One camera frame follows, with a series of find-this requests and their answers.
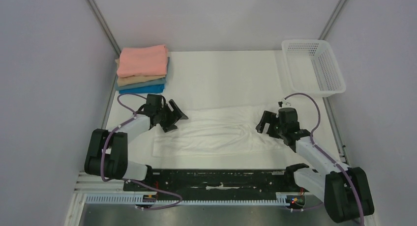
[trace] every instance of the gray wall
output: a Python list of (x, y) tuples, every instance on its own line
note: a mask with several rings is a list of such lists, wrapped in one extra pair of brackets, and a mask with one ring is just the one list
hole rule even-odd
[(85, 0), (0, 0), (1, 225), (62, 225), (110, 93)]
[(123, 47), (272, 50), (318, 38), (339, 0), (96, 0)]
[(416, 0), (349, 0), (327, 38), (347, 86), (337, 122), (387, 226), (416, 219), (416, 29)]

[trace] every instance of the blue towel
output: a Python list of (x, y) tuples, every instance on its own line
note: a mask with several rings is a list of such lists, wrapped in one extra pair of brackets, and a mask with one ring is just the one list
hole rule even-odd
[(165, 85), (151, 85), (146, 87), (137, 87), (131, 89), (120, 90), (119, 93), (162, 93)]
[(131, 84), (131, 85), (125, 85), (125, 86), (118, 86), (117, 83), (115, 83), (115, 88), (116, 91), (120, 91), (120, 90), (124, 90), (124, 89), (132, 89), (132, 88), (137, 88), (137, 87), (145, 87), (145, 86), (150, 86), (150, 85), (163, 85), (166, 84), (167, 82), (167, 76), (169, 74), (169, 61), (170, 58), (168, 58), (168, 62), (167, 62), (167, 75), (164, 78), (161, 79), (157, 79), (157, 80), (150, 80), (150, 81), (146, 81), (146, 82), (142, 82), (142, 83), (135, 83), (135, 84)]

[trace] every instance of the stack of folded towels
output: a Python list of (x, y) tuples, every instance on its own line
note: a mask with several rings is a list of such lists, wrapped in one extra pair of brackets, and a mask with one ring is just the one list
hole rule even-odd
[(165, 45), (123, 48), (116, 60), (116, 90), (122, 93), (161, 93), (167, 82), (169, 57)]

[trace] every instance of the white towel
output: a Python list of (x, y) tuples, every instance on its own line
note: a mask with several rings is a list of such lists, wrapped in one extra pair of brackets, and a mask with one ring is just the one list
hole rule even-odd
[(278, 104), (184, 111), (178, 129), (164, 133), (157, 128), (153, 156), (230, 155), (280, 149), (281, 140), (256, 132), (265, 110), (278, 112)]

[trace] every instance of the white basket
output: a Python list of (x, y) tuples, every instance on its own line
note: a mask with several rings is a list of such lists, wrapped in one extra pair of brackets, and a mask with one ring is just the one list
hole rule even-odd
[(284, 40), (284, 63), (291, 89), (328, 97), (346, 90), (336, 57), (324, 40)]

